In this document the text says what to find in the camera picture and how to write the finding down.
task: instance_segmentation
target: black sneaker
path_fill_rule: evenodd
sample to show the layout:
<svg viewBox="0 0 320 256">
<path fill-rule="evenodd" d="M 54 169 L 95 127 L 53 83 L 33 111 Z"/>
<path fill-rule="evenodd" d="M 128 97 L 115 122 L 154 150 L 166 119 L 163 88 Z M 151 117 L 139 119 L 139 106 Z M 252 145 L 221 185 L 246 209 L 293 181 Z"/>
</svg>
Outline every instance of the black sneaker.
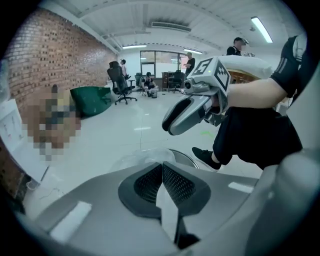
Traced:
<svg viewBox="0 0 320 256">
<path fill-rule="evenodd" d="M 213 151 L 209 150 L 201 150 L 200 148 L 193 147 L 192 152 L 202 163 L 210 166 L 215 170 L 219 170 L 221 167 L 221 163 L 214 162 L 211 158 Z"/>
</svg>

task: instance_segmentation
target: mesh panel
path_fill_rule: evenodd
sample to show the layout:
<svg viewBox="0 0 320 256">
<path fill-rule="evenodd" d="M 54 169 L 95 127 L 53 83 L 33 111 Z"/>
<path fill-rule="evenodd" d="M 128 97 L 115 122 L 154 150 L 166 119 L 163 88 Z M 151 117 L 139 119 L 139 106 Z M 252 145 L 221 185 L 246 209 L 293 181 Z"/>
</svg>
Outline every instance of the mesh panel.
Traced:
<svg viewBox="0 0 320 256">
<path fill-rule="evenodd" d="M 162 166 L 138 178 L 134 183 L 134 191 L 144 200 L 156 204 L 157 193 L 162 184 Z"/>
<path fill-rule="evenodd" d="M 195 184 L 192 181 L 166 165 L 163 165 L 163 184 L 176 206 L 196 192 Z"/>
</svg>

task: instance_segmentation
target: white ceiling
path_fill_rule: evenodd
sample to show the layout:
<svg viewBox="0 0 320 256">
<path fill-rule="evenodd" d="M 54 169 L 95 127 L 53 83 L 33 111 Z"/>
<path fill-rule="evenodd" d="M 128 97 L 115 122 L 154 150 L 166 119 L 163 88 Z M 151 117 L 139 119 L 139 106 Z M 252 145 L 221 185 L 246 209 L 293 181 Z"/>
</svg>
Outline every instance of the white ceiling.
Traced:
<svg viewBox="0 0 320 256">
<path fill-rule="evenodd" d="M 302 33 L 291 11 L 278 0 L 52 0 L 91 27 L 118 51 L 150 44 L 201 52 L 224 51 L 235 37 L 251 47 L 283 46 Z M 258 16 L 269 32 L 268 45 L 254 27 Z M 151 22 L 187 26 L 191 32 L 151 28 Z"/>
</svg>

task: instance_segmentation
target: brick wall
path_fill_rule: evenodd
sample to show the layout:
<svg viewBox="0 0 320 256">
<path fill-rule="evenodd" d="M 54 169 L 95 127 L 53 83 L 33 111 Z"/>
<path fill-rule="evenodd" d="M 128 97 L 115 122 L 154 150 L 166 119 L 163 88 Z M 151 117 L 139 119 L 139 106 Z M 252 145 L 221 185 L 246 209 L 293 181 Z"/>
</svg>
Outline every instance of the brick wall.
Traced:
<svg viewBox="0 0 320 256">
<path fill-rule="evenodd" d="M 33 92 L 53 84 L 63 89 L 106 85 L 109 62 L 117 60 L 93 36 L 41 8 L 16 33 L 4 58 L 20 111 Z"/>
</svg>

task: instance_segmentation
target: bag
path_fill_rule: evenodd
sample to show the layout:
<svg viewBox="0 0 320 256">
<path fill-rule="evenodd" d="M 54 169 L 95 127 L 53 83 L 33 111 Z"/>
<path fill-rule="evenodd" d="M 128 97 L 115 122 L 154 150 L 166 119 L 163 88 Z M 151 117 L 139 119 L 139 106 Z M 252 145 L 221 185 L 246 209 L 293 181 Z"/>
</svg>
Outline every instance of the bag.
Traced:
<svg viewBox="0 0 320 256">
<path fill-rule="evenodd" d="M 116 161 L 110 168 L 110 171 L 118 171 L 132 166 L 143 165 L 146 163 L 158 162 L 162 164 L 164 161 L 176 161 L 175 155 L 170 149 L 161 147 L 143 150 L 138 149 Z"/>
</svg>

